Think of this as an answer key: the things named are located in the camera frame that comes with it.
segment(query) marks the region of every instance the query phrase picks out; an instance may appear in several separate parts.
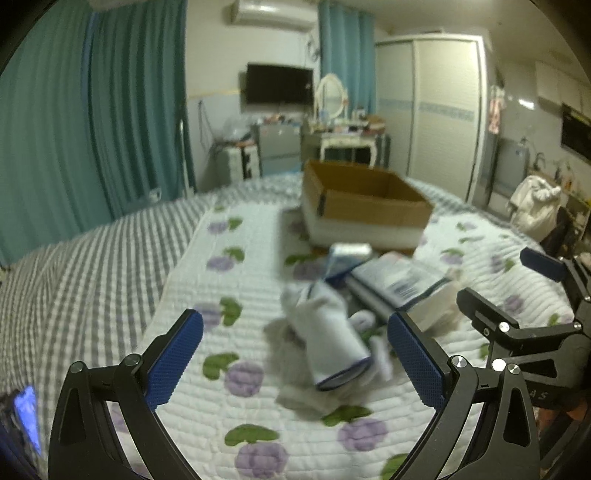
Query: white air conditioner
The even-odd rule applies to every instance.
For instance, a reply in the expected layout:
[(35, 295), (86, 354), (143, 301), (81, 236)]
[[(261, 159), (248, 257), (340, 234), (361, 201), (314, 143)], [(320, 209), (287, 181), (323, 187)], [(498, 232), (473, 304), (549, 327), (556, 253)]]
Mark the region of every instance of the white air conditioner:
[(232, 23), (310, 31), (318, 23), (318, 10), (303, 2), (236, 0), (232, 5)]

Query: teal curtain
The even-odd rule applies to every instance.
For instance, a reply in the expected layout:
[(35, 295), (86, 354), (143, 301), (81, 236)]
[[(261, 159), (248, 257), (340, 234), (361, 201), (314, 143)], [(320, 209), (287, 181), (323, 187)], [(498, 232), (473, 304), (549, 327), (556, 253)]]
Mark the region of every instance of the teal curtain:
[(186, 0), (150, 0), (90, 22), (90, 137), (116, 215), (182, 193), (185, 14)]
[(0, 262), (114, 219), (82, 99), (85, 0), (59, 0), (0, 75)]
[(375, 112), (375, 18), (341, 4), (319, 5), (322, 76), (337, 75), (349, 92), (349, 113)]

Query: green leaf print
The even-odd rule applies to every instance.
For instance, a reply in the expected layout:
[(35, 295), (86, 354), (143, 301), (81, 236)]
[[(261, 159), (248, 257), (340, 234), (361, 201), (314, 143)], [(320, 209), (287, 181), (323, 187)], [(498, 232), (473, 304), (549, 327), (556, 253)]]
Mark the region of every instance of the green leaf print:
[(240, 247), (229, 247), (224, 249), (224, 255), (232, 257), (238, 263), (244, 262), (244, 250)]
[(220, 378), (220, 371), (227, 372), (230, 364), (238, 358), (238, 355), (232, 352), (210, 355), (203, 362), (203, 375), (209, 380), (217, 380)]
[(488, 350), (490, 348), (490, 345), (490, 343), (485, 343), (480, 347), (480, 360), (486, 360), (486, 357), (488, 357)]
[(390, 457), (384, 465), (384, 468), (382, 468), (380, 480), (390, 480), (393, 474), (395, 474), (400, 466), (404, 463), (407, 456), (407, 453), (399, 453), (398, 455)]
[(222, 306), (223, 325), (224, 327), (231, 327), (240, 318), (242, 305), (232, 297), (222, 297), (220, 305)]
[(272, 442), (278, 438), (279, 434), (275, 430), (266, 429), (252, 423), (243, 423), (226, 434), (224, 443), (229, 447), (235, 447), (242, 442)]
[(368, 417), (373, 412), (365, 407), (357, 407), (350, 405), (341, 405), (333, 413), (329, 413), (322, 417), (322, 423), (327, 427), (334, 427), (342, 421), (347, 423), (352, 422), (361, 417)]
[(548, 326), (553, 327), (554, 325), (558, 325), (559, 318), (560, 315), (558, 315), (558, 313), (553, 313), (552, 315), (550, 315), (550, 318), (548, 319)]
[(239, 226), (242, 225), (243, 220), (240, 217), (230, 217), (228, 219), (228, 225), (230, 227), (230, 231), (233, 232)]
[(505, 273), (507, 273), (510, 269), (512, 269), (516, 265), (515, 261), (510, 258), (505, 260)]
[(450, 254), (450, 255), (457, 255), (458, 257), (463, 257), (465, 253), (458, 249), (458, 248), (448, 248), (441, 251), (442, 254)]
[(317, 255), (308, 254), (308, 255), (290, 255), (285, 259), (285, 266), (292, 267), (296, 263), (307, 262), (308, 260), (316, 260), (318, 258)]

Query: sliding door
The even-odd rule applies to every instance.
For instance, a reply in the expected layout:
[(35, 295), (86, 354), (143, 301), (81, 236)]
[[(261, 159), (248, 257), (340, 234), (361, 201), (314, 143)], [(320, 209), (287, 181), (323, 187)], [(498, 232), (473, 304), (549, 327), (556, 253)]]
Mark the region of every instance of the sliding door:
[(408, 175), (467, 200), (480, 124), (478, 44), (415, 40)]
[(392, 138), (389, 169), (405, 177), (413, 125), (413, 44), (378, 45), (376, 55), (378, 115), (386, 120), (386, 133)]

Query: cardboard box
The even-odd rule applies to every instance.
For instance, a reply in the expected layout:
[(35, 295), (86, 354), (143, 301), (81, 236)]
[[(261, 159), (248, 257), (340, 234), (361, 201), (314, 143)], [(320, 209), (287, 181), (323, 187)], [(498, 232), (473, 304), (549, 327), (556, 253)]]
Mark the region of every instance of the cardboard box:
[(395, 173), (342, 162), (304, 167), (302, 210), (310, 240), (369, 243), (378, 250), (418, 246), (433, 206)]

